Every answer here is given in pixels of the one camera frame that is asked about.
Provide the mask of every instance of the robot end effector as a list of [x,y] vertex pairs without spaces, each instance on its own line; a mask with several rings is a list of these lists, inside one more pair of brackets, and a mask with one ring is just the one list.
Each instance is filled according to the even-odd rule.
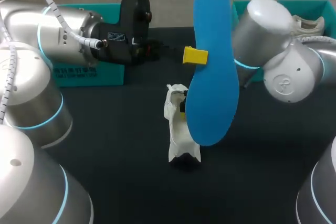
[[[157,58],[158,42],[148,39],[152,20],[149,0],[122,0],[116,24],[105,23],[91,10],[59,6],[72,31],[98,39],[99,49],[81,45],[69,36],[50,7],[4,0],[0,9],[13,41],[39,49],[49,66],[51,62],[94,66],[98,61],[134,65]],[[29,22],[20,22],[23,18]]]
[[233,50],[241,87],[247,87],[258,69],[264,84],[277,100],[295,103],[320,83],[334,83],[326,70],[336,67],[336,45],[301,42],[291,37],[293,19],[275,0],[252,0],[233,32]]

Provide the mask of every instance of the white shoe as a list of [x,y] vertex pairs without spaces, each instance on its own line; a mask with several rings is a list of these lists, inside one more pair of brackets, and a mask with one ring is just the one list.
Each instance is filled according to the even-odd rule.
[[184,153],[189,153],[201,162],[199,145],[192,139],[187,122],[180,112],[180,103],[185,99],[183,92],[188,88],[182,84],[167,85],[167,87],[169,90],[164,104],[164,117],[169,120],[169,162]]
[[324,18],[319,17],[317,20],[306,20],[297,15],[293,16],[294,26],[291,32],[293,37],[311,37],[322,36],[324,33]]

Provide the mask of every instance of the blue led ring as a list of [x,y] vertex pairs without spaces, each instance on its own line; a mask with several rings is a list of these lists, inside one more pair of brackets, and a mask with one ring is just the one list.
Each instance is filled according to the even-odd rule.
[[247,69],[259,69],[260,67],[250,67],[248,65],[242,64],[240,63],[238,60],[235,59],[235,63],[243,68],[247,68]]
[[62,97],[62,102],[61,102],[60,107],[58,108],[58,110],[56,111],[56,113],[51,118],[49,118],[47,121],[45,121],[43,123],[40,123],[38,125],[35,125],[35,126],[31,126],[31,127],[18,127],[18,126],[14,126],[14,127],[17,128],[17,129],[20,129],[20,130],[32,130],[32,129],[39,128],[39,127],[41,127],[43,125],[46,125],[51,120],[53,120],[59,114],[59,112],[61,111],[61,109],[63,107],[63,95],[62,95],[62,93],[61,93],[61,97]]
[[52,222],[52,224],[57,224],[57,222],[59,221],[59,218],[61,218],[62,213],[64,211],[65,205],[67,203],[67,199],[68,199],[68,191],[69,191],[69,187],[68,187],[68,178],[67,178],[67,174],[65,173],[65,170],[63,169],[63,167],[60,165],[63,174],[64,174],[64,180],[65,180],[65,192],[64,192],[64,198],[63,198],[63,202],[62,205],[54,219],[54,221]]

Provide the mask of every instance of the robotic arm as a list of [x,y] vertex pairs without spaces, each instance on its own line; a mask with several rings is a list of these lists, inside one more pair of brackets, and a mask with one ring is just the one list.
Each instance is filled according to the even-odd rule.
[[263,68],[268,92],[279,101],[295,103],[319,83],[335,82],[336,76],[329,69],[336,67],[335,40],[293,39],[292,23],[289,11],[275,0],[250,1],[233,32],[241,87],[247,87],[256,71]]

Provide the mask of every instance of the blue insole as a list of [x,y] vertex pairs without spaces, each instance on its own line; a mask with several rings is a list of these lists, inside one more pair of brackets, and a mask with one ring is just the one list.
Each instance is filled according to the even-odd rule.
[[208,51],[198,65],[186,98],[186,120],[199,145],[219,142],[237,110],[239,82],[231,43],[230,0],[195,0],[197,49]]

